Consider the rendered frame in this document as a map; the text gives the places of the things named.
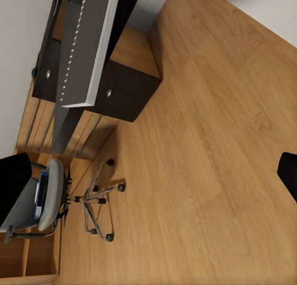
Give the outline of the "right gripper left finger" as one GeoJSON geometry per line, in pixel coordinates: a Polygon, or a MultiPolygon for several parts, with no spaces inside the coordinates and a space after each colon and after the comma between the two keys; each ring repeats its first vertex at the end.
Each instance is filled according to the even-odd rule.
{"type": "Polygon", "coordinates": [[[28,154],[0,159],[0,227],[32,177],[28,154]]]}

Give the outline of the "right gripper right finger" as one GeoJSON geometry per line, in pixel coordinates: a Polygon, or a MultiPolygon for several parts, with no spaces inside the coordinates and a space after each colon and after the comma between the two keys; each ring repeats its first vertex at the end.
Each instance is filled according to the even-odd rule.
{"type": "Polygon", "coordinates": [[[297,202],[297,155],[284,152],[278,164],[277,174],[297,202]]]}

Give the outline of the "swivel chair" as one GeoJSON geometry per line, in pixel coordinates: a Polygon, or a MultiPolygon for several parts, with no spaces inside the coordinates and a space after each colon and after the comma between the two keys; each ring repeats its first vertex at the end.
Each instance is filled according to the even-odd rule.
{"type": "Polygon", "coordinates": [[[106,240],[107,242],[111,242],[113,239],[111,237],[112,234],[107,234],[105,237],[103,233],[101,233],[100,226],[98,224],[97,218],[93,212],[92,204],[105,204],[105,198],[98,198],[105,193],[118,190],[120,192],[124,191],[125,186],[120,183],[117,187],[108,188],[108,190],[104,190],[102,192],[96,193],[92,195],[92,192],[98,191],[98,186],[96,186],[95,182],[97,182],[98,177],[100,175],[100,171],[103,168],[104,164],[109,166],[113,166],[113,159],[109,159],[108,161],[103,161],[97,172],[93,177],[92,182],[90,182],[87,191],[83,196],[71,197],[71,166],[68,168],[68,177],[64,173],[63,164],[58,159],[52,159],[48,163],[47,166],[41,164],[35,164],[31,162],[32,167],[36,167],[37,170],[43,170],[46,172],[45,179],[45,188],[43,194],[43,202],[41,207],[41,216],[37,220],[34,220],[35,215],[35,206],[36,206],[36,197],[38,191],[38,184],[40,180],[37,178],[31,177],[26,187],[21,192],[19,198],[17,199],[15,205],[12,207],[10,213],[7,215],[4,223],[0,227],[0,233],[5,234],[4,243],[9,243],[11,238],[23,238],[23,239],[33,239],[47,237],[47,235],[52,235],[58,227],[59,221],[64,218],[64,225],[66,226],[66,217],[68,214],[69,206],[71,205],[71,201],[81,203],[83,206],[83,215],[84,215],[84,227],[87,233],[99,234],[100,239],[106,240]],[[88,217],[92,218],[92,222],[94,224],[93,229],[88,229],[88,217]],[[47,227],[51,228],[53,224],[53,229],[51,233],[41,233],[41,234],[33,234],[33,233],[24,233],[18,234],[14,233],[15,230],[20,230],[24,228],[30,228],[34,226],[38,226],[39,232],[42,232],[47,227]]]}

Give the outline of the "notebook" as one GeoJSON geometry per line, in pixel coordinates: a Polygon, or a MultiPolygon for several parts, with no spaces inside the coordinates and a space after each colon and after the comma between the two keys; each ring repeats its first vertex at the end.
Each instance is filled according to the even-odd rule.
{"type": "Polygon", "coordinates": [[[84,0],[61,107],[94,106],[119,0],[84,0]]]}

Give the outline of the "folder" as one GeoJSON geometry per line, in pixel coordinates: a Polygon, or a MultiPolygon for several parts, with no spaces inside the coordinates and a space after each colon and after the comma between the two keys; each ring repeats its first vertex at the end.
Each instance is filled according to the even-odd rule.
{"type": "Polygon", "coordinates": [[[38,184],[38,191],[37,191],[37,197],[36,197],[36,206],[35,206],[35,215],[34,220],[37,220],[41,216],[41,207],[43,202],[43,194],[44,194],[44,188],[45,188],[45,179],[46,179],[46,172],[42,171],[40,175],[40,181],[38,184]]]}

